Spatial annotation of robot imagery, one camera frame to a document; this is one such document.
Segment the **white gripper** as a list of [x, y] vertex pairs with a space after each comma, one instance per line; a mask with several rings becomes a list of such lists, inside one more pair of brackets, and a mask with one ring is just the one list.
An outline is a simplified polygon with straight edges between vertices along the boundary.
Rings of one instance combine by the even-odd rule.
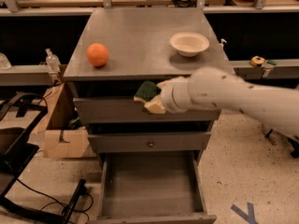
[[157, 95], [144, 107], [151, 114], [184, 113], [190, 109], [191, 99], [188, 94], [188, 79], [186, 77], [174, 77], [157, 83], [161, 89], [160, 96]]

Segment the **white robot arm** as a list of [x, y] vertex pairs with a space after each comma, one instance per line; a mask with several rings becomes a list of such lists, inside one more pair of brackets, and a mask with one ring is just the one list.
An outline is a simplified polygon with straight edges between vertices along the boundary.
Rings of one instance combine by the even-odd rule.
[[251, 84], [214, 67], [164, 81], [145, 108], [153, 114], [230, 109], [299, 139], [299, 90]]

